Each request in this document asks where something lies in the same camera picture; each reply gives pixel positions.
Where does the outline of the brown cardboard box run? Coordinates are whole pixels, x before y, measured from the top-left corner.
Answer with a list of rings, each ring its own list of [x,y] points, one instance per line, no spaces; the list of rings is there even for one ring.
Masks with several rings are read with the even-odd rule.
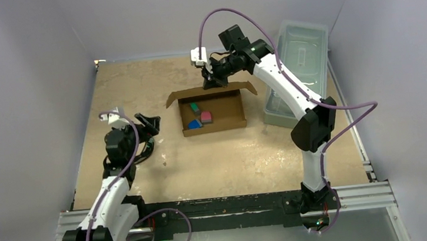
[[[244,128],[248,122],[241,95],[241,90],[243,89],[251,94],[258,94],[253,84],[248,81],[231,82],[225,88],[204,90],[202,87],[196,87],[173,91],[167,97],[165,106],[169,108],[174,102],[177,103],[182,133],[186,138],[206,133]],[[187,125],[190,121],[194,119],[201,120],[200,116],[195,116],[192,112],[189,106],[192,102],[198,105],[201,112],[211,112],[213,118],[211,124],[204,124],[202,128],[198,129],[188,129]]]

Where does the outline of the green and grey small block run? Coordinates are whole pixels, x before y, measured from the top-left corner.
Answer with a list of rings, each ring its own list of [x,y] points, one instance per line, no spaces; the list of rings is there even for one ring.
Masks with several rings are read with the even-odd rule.
[[[195,116],[201,115],[202,112],[196,103],[192,102],[189,106],[191,107],[192,112],[194,113]]]

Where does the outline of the pink and green small block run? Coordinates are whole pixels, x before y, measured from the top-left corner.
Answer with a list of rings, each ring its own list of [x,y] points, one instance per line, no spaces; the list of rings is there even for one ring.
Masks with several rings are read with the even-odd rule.
[[[210,111],[203,111],[200,115],[201,124],[211,124],[213,121],[212,114]]]

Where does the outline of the blue and grey small block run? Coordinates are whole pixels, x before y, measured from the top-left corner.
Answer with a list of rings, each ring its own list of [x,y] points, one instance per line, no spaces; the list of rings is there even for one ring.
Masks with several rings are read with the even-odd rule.
[[[199,129],[203,127],[203,124],[199,119],[194,119],[187,124],[189,130]]]

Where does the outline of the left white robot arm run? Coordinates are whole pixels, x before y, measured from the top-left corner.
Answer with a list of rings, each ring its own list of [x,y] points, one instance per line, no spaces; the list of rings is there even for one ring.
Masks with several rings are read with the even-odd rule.
[[[101,112],[98,117],[111,129],[104,137],[107,154],[101,188],[85,218],[66,231],[62,241],[126,241],[130,227],[142,227],[148,221],[142,198],[128,192],[135,179],[139,146],[159,133],[161,119],[137,113],[135,124],[116,110]]]

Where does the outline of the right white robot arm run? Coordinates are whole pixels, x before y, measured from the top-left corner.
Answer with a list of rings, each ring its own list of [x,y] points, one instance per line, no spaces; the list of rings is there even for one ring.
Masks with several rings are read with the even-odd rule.
[[[335,127],[336,101],[322,98],[302,84],[263,39],[251,42],[238,25],[219,34],[226,55],[208,58],[204,47],[191,50],[191,64],[202,70],[203,88],[228,86],[228,77],[247,71],[274,90],[297,120],[291,139],[302,151],[303,182],[301,205],[317,209],[329,194],[325,179],[324,153]]]

